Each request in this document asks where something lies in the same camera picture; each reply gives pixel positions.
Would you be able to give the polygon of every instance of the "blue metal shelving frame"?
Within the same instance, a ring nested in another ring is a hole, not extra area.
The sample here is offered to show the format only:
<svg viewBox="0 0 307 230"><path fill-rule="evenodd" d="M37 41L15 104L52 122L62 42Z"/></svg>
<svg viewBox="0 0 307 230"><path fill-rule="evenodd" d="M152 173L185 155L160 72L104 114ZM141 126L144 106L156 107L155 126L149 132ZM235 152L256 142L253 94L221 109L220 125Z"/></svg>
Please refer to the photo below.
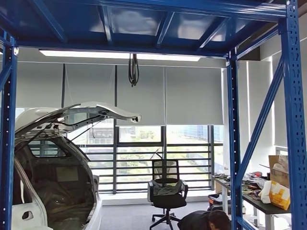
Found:
<svg viewBox="0 0 307 230"><path fill-rule="evenodd" d="M65 17L63 12L67 7L71 11L65 11L68 14ZM93 10L97 11L102 24L102 27L98 24L96 27L99 33L93 33L91 28L84 30L85 26L92 25L90 20L94 17ZM87 11L87 17L78 13L73 15L75 11ZM124 25L129 18L119 20L124 17L122 12L133 12L135 14L130 17L138 15L144 21L135 20ZM147 27L138 28L147 22L150 22L151 31ZM182 22L196 22L206 28L199 37L191 33L179 34L178 25ZM238 45L265 22L277 22L278 26L243 50L237 51ZM292 228L307 229L307 161L297 0L288 0L287 5L265 3L264 0L3 0L0 2L0 28L0 43L3 45L3 65L0 74L2 89L1 229L9 230L11 224L18 46L225 58L231 199L235 201L231 204L232 230L253 229L242 217L240 182L284 79ZM278 33L281 37L282 56L243 160L240 162L237 60Z"/></svg>

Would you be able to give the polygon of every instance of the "person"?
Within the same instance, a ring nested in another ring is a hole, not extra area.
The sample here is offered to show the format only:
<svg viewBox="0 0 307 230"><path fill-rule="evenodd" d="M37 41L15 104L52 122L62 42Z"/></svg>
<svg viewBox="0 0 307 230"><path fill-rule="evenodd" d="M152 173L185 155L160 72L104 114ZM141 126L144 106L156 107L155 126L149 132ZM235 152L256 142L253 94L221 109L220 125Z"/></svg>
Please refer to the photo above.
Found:
<svg viewBox="0 0 307 230"><path fill-rule="evenodd" d="M195 211L178 223L180 230L231 230L228 216L220 210Z"/></svg>

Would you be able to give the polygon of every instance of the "floor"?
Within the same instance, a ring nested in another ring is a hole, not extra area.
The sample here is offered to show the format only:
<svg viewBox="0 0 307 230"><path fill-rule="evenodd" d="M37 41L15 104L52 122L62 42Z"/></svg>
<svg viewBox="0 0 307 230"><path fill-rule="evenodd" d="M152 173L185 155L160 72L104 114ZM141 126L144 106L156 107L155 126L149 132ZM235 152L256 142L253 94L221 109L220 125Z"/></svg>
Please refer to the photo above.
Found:
<svg viewBox="0 0 307 230"><path fill-rule="evenodd" d="M196 210L206 210L208 202L191 202L185 207L172 210L181 219ZM163 210L150 205L122 205L104 206L102 225L100 230L149 230L152 224L152 214L163 214ZM172 224L174 230L178 230L176 222ZM154 230L169 230L166 224L160 224Z"/></svg>

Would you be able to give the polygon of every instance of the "black mesh chair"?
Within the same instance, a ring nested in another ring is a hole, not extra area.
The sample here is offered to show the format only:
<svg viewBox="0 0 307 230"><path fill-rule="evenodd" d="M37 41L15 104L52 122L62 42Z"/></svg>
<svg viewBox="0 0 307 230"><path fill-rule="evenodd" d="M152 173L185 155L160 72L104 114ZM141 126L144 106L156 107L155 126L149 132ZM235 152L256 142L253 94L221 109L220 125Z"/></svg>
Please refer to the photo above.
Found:
<svg viewBox="0 0 307 230"><path fill-rule="evenodd" d="M171 209L184 207L187 205L185 199L188 194L188 184L181 181L179 178L179 166L178 160L153 160L153 181L159 184L162 188L178 185L181 186L175 194L160 195L154 194L154 185L153 182L148 183L147 199L154 207L163 208L163 214L154 214L152 221L155 222L155 217L160 218L150 227L150 230L158 224L166 222L173 230L171 221L180 221L174 213L169 213Z"/></svg>

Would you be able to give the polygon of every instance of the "perforated steel post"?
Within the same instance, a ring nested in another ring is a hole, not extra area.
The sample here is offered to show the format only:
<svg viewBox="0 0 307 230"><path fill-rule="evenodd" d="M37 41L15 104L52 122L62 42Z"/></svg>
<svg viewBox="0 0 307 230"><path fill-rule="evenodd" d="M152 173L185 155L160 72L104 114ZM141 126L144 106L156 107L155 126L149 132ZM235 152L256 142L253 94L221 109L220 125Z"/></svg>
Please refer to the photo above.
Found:
<svg viewBox="0 0 307 230"><path fill-rule="evenodd" d="M279 23L284 64L284 99L292 229L307 229L307 159L300 63L297 0L287 1L286 20Z"/></svg>
<svg viewBox="0 0 307 230"><path fill-rule="evenodd" d="M231 162L230 174L231 183L231 229L241 230L242 227L237 223L237 217L242 217L241 186L234 186L234 182L240 164L238 80L237 69L237 61L235 49L229 52L229 59L228 59L227 65L227 79L228 89L229 150Z"/></svg>
<svg viewBox="0 0 307 230"><path fill-rule="evenodd" d="M9 36L5 39L14 44ZM13 194L14 149L15 137L15 110L17 65L18 48L8 45L3 48L3 66L11 64L11 71L2 90L1 110L1 194L0 224L2 230L10 230Z"/></svg>

